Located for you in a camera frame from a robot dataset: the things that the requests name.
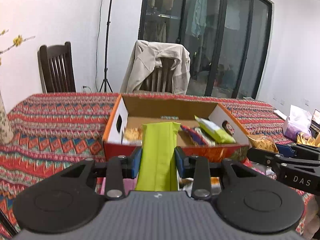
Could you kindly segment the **lime green snack packet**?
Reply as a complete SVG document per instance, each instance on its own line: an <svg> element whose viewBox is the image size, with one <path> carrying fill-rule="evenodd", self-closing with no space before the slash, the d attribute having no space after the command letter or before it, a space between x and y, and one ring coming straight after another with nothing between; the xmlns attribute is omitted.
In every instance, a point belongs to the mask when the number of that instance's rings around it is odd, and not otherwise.
<svg viewBox="0 0 320 240"><path fill-rule="evenodd" d="M180 130L177 122L144 124L142 158L136 191L177 191L174 149Z"/></svg>

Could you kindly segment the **orange pumpkin cardboard box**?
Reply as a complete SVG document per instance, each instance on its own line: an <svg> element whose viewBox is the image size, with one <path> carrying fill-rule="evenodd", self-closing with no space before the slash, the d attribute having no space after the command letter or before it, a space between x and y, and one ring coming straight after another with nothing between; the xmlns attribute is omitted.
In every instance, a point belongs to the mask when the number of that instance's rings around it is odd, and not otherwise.
<svg viewBox="0 0 320 240"><path fill-rule="evenodd" d="M195 145L190 135L181 127L198 127L196 118L206 119L219 127L229 123L235 143L215 144L212 147ZM247 131L219 102L168 94L121 94L103 134L105 158L131 154L137 143L125 139L127 129L142 129L144 125L161 122L173 124L168 132L174 133L176 146L180 146L187 155L203 156L211 162L220 162L224 158L242 161L249 148Z"/></svg>

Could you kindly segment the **green white packet in box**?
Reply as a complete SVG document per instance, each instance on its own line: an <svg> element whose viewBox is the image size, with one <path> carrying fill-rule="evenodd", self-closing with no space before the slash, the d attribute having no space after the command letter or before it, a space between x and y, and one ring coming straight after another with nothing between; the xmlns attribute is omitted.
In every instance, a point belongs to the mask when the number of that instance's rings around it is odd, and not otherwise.
<svg viewBox="0 0 320 240"><path fill-rule="evenodd" d="M214 122L194 116L200 128L212 137L218 144L235 144L236 140L224 129L217 126Z"/></svg>

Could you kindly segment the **purple tissue pack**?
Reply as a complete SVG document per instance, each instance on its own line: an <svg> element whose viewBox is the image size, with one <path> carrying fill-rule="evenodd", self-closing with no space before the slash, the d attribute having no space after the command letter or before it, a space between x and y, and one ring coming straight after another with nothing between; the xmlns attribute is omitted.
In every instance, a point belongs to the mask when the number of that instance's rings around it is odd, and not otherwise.
<svg viewBox="0 0 320 240"><path fill-rule="evenodd" d="M284 136L293 141L297 141L299 133L311 135L311 119L312 115L308 111L291 105L289 115L283 125Z"/></svg>

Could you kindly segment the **gold foil wrapper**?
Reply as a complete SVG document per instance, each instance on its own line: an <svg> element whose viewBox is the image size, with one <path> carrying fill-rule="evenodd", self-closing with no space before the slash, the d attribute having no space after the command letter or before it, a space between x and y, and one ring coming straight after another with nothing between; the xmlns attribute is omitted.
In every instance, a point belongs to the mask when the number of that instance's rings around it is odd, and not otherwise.
<svg viewBox="0 0 320 240"><path fill-rule="evenodd" d="M274 141L263 134L248 135L247 137L253 148L273 153L279 152Z"/></svg>

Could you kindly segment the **wooden chair with jacket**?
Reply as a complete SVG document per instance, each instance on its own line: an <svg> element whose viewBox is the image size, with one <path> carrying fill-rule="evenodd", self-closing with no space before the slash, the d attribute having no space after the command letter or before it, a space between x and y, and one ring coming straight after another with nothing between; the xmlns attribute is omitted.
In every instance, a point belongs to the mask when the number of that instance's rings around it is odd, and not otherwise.
<svg viewBox="0 0 320 240"><path fill-rule="evenodd" d="M162 66L156 67L143 81L140 91L172 94L172 67L174 63L174 59L161 58Z"/></svg>

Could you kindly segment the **studio light on stand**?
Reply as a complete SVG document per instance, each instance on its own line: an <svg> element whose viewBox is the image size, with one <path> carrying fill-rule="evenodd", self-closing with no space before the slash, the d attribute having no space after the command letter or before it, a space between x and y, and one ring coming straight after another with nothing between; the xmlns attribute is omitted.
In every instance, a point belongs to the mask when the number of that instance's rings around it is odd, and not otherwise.
<svg viewBox="0 0 320 240"><path fill-rule="evenodd" d="M109 33L110 33L110 25L111 25L111 12L112 12L112 2L113 0L109 1L108 6L108 16L107 16L107 22L106 22L106 37L105 37L105 56L104 56L104 78L100 87L99 92L106 93L107 90L112 93L112 87L110 85L110 82L107 78L107 72L108 72L108 64L107 64L107 56L108 56L108 40L109 40Z"/></svg>

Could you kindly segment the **red patterned tablecloth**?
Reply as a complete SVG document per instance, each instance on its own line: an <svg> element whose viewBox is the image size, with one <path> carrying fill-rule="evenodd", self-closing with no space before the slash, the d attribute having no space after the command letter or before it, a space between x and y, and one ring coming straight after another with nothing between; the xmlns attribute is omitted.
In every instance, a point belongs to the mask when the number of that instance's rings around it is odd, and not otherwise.
<svg viewBox="0 0 320 240"><path fill-rule="evenodd" d="M292 143L283 135L284 120L262 101L151 93L140 96L222 103L245 133L264 134L276 144ZM12 210L17 194L74 162L86 158L105 161L102 137L117 98L116 93L34 94L7 116L1 114L1 124L7 117L13 133L11 142L1 144L1 211L15 230L20 231ZM297 192L306 207L297 232L311 239L319 229L318 203L315 196Z"/></svg>

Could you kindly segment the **beige jacket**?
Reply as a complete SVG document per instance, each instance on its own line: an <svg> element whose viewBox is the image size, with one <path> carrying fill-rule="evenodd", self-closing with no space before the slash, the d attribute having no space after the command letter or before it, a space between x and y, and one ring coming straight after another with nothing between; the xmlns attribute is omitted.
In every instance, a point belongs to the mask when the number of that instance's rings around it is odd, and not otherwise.
<svg viewBox="0 0 320 240"><path fill-rule="evenodd" d="M156 69L162 68L161 59L173 60L171 87L174 94L184 95L190 80L189 51L176 43L138 40L133 47L129 64L120 88L121 93L139 90L143 81Z"/></svg>

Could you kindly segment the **dark wooden chair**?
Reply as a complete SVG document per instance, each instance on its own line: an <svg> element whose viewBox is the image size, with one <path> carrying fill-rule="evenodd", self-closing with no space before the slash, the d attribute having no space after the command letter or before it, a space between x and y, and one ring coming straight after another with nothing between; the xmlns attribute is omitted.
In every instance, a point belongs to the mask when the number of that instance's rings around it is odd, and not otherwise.
<svg viewBox="0 0 320 240"><path fill-rule="evenodd" d="M40 46L39 59L47 93L76 92L71 42Z"/></svg>

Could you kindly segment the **floral ceramic vase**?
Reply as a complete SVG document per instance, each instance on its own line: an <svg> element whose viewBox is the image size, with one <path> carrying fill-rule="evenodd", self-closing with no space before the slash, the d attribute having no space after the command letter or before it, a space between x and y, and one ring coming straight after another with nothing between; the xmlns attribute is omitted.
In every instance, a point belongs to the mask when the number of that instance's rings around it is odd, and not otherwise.
<svg viewBox="0 0 320 240"><path fill-rule="evenodd" d="M11 129L2 96L0 96L0 143L6 145L12 141L14 133Z"/></svg>

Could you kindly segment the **black framed glass door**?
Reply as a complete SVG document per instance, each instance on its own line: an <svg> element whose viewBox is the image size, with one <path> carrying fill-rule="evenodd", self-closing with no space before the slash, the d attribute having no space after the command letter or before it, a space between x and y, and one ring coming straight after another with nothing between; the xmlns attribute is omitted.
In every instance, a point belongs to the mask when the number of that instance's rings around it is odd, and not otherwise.
<svg viewBox="0 0 320 240"><path fill-rule="evenodd" d="M256 98L270 40L268 0L143 0L139 38L190 54L187 94Z"/></svg>

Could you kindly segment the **yellow flower branches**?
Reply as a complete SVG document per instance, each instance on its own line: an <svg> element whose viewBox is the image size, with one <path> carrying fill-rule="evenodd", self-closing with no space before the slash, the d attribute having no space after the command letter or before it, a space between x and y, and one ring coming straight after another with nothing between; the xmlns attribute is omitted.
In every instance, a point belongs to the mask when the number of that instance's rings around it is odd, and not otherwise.
<svg viewBox="0 0 320 240"><path fill-rule="evenodd" d="M10 46L8 46L8 48L2 49L0 51L0 56L2 56L3 54L7 53L10 50L12 50L13 48L20 47L23 43L25 43L29 40L32 40L35 37L36 36L24 37L22 34L17 35L16 37L13 38L12 43L10 44Z"/></svg>

